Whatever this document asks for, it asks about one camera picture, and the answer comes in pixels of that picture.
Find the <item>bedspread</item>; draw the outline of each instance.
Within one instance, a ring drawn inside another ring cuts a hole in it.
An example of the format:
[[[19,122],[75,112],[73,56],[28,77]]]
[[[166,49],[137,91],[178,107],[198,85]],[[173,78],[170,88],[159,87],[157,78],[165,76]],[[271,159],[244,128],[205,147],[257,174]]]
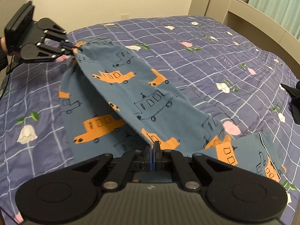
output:
[[[287,169],[281,183],[291,198],[282,221],[291,223],[300,197],[300,127],[279,84],[294,87],[297,79],[280,58],[207,17],[125,20],[68,37],[78,42],[98,35],[132,49],[194,107],[219,119],[233,139],[270,131]],[[12,216],[18,214],[14,196],[22,183],[74,162],[57,95],[66,69],[65,61],[23,64],[12,72],[1,100],[0,205]]]

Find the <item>teal curtain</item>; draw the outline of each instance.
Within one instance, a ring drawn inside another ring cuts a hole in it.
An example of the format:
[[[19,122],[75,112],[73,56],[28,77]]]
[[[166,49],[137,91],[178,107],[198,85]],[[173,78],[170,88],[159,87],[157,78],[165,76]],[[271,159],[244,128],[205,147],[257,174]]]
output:
[[[248,4],[300,40],[300,0],[249,0]]]

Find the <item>silver bolt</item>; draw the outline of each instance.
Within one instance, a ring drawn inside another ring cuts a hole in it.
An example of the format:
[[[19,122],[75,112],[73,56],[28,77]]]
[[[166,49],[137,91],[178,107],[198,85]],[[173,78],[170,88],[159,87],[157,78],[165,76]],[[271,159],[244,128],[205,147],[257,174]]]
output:
[[[118,187],[118,184],[114,181],[108,181],[108,182],[105,182],[103,184],[103,187],[108,189],[108,190],[113,190],[115,189],[116,187]]]
[[[185,183],[185,186],[190,190],[195,190],[200,187],[200,184],[195,181],[188,181]]]

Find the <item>electrical outlet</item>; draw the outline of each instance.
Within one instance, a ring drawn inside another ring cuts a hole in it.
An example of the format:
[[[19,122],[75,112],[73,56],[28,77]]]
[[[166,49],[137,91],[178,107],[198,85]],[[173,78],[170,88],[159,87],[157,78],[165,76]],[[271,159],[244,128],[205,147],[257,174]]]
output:
[[[125,20],[125,19],[129,19],[129,13],[121,15],[121,20]]]

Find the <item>mattress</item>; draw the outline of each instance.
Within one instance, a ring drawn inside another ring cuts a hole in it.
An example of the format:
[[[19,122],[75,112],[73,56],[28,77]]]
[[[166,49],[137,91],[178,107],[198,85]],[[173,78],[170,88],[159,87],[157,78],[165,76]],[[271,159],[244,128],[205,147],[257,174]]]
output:
[[[269,131],[287,169],[281,184],[291,200],[281,220],[291,224],[300,197],[300,127],[280,83],[294,87],[298,80],[280,58],[208,17],[131,19],[82,28],[68,38],[76,43],[98,35],[132,49],[194,107],[219,119],[233,139]],[[62,60],[22,64],[11,73],[1,100],[0,206],[12,217],[18,215],[14,198],[24,182],[76,162],[57,94],[66,69]]]

